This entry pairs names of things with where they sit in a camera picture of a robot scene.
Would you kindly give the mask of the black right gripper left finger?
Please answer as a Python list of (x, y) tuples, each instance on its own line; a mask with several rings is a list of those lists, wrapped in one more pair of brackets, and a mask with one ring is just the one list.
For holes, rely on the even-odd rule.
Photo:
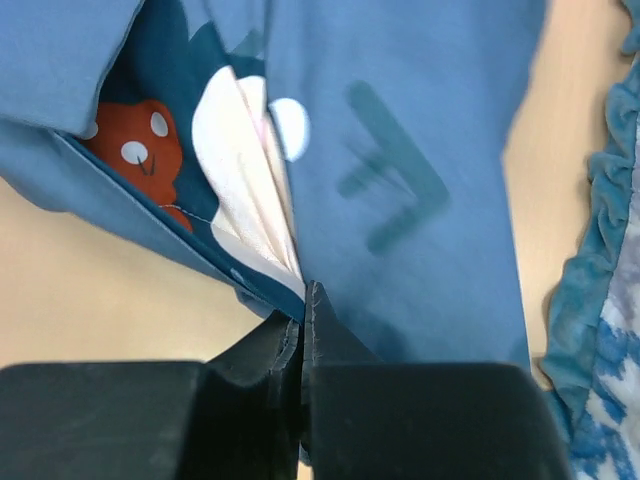
[(292, 479), (302, 329), (272, 314), (207, 362), (1, 371), (5, 479)]

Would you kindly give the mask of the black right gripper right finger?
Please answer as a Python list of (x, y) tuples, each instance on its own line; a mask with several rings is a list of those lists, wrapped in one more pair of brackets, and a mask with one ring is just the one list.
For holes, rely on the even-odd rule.
[(532, 376), (501, 363), (386, 363), (305, 299), (301, 442), (317, 479), (569, 479)]

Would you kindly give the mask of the blue letter-print pillowcase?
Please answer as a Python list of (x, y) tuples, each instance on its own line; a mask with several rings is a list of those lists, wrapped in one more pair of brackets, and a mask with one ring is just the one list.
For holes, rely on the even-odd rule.
[(528, 368), (503, 173), (542, 1), (5, 1), (1, 175), (388, 361)]

